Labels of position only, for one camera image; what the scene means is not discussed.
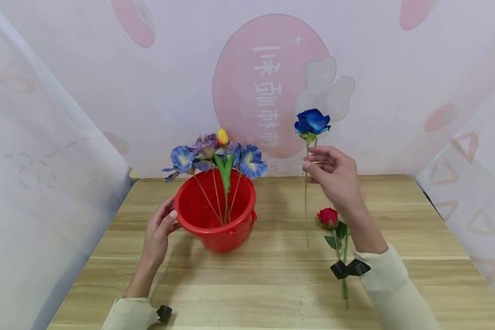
red bucket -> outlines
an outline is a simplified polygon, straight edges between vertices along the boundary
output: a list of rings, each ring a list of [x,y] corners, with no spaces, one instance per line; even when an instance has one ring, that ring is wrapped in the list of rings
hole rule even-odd
[[[216,213],[224,218],[226,194],[220,171],[215,168],[185,181],[174,201],[180,225],[198,236],[203,246],[214,253],[226,253],[241,246],[257,219],[255,187],[249,178],[235,170],[231,171],[228,199],[231,221],[222,226]]]

red rose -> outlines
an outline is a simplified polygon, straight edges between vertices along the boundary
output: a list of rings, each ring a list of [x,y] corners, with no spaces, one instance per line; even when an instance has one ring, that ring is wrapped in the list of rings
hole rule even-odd
[[[325,229],[332,230],[337,227],[337,211],[335,209],[322,209],[317,213],[317,218],[321,220],[321,224]]]

wood grain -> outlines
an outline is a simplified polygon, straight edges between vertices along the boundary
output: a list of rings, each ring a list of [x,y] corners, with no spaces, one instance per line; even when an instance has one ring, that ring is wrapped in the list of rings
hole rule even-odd
[[[495,294],[417,184],[403,175],[360,180],[370,213],[442,327],[495,329]],[[101,327],[132,277],[146,222],[181,184],[137,181],[49,329]],[[305,219],[301,178],[262,178],[255,187],[258,220],[236,251],[210,253],[183,230],[170,236],[151,296],[155,307],[174,309],[168,327],[379,329],[358,278],[348,281],[351,309],[344,308],[341,282],[328,268],[335,253],[315,218],[319,209],[330,206],[320,188],[308,187]]]

yellow tulip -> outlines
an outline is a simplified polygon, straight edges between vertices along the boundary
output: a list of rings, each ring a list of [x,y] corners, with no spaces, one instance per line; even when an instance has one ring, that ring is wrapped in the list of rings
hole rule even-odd
[[[218,144],[219,146],[223,147],[231,143],[231,140],[229,139],[229,136],[227,136],[227,132],[225,129],[221,128],[219,129],[218,133],[216,134],[218,138]]]

flower stem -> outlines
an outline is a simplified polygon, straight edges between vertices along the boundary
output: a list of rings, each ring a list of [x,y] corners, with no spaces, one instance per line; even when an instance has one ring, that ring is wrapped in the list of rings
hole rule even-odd
[[[200,186],[200,189],[202,189],[202,192],[203,192],[203,195],[205,196],[205,199],[207,199],[207,202],[209,203],[209,206],[211,207],[211,209],[213,210],[213,212],[215,213],[216,215],[216,218],[219,219],[220,221],[222,221],[221,217],[218,216],[218,213],[216,213],[215,209],[213,208],[213,205],[211,204],[211,201],[209,201],[209,197],[207,197],[207,194],[205,193],[205,190],[204,188],[202,187],[202,185],[200,184],[200,181],[198,181],[198,178],[196,177],[196,175],[193,175],[194,179],[196,180],[196,182],[198,183],[198,185]]]
[[[308,142],[306,142],[306,158],[308,157]],[[308,187],[308,172],[304,171],[304,219],[308,218],[308,213],[306,209],[306,191]]]
[[[211,171],[213,172],[213,182],[215,184],[215,192],[216,192],[216,202],[218,203],[218,211],[220,212],[220,216],[219,216],[219,219],[220,219],[220,223],[222,224],[222,226],[224,225],[224,220],[222,219],[222,211],[220,210],[220,199],[218,198],[218,188],[216,187],[216,178],[215,178],[215,175],[214,175],[214,171],[213,171],[213,168],[211,168]]]
[[[348,253],[348,237],[350,236],[349,233],[347,233],[345,235],[345,251],[343,253],[343,262],[346,264],[346,257],[347,257],[347,253]],[[343,299],[345,299],[345,306],[346,306],[346,309],[349,309],[349,306],[348,306],[348,284],[346,282],[346,279],[343,279]]]
[[[337,234],[335,229],[332,230],[332,235],[334,235],[334,239],[337,241]],[[335,253],[337,253],[337,261],[341,261],[341,255],[339,254],[339,249],[335,249]]]
[[[227,163],[227,148],[226,146],[223,147],[224,149],[224,164]],[[229,202],[229,192],[226,191],[226,187],[224,186],[224,196],[225,196],[225,210],[224,210],[224,226],[227,223],[227,218],[229,215],[229,221],[231,221],[231,215],[229,213],[229,207],[227,206]]]

